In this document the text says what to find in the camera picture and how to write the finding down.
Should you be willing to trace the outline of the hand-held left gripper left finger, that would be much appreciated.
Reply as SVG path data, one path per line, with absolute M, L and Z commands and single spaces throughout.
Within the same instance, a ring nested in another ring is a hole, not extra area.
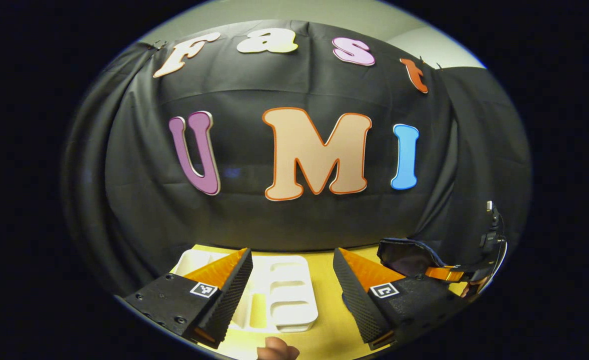
M 252 271 L 252 251 L 242 248 L 186 275 L 166 273 L 124 301 L 175 335 L 217 349 Z

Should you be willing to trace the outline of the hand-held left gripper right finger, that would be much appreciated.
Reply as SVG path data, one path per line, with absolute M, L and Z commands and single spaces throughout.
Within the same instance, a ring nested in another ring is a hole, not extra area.
M 371 350 L 412 342 L 468 305 L 439 279 L 404 276 L 344 248 L 334 250 L 333 269 L 361 339 Z

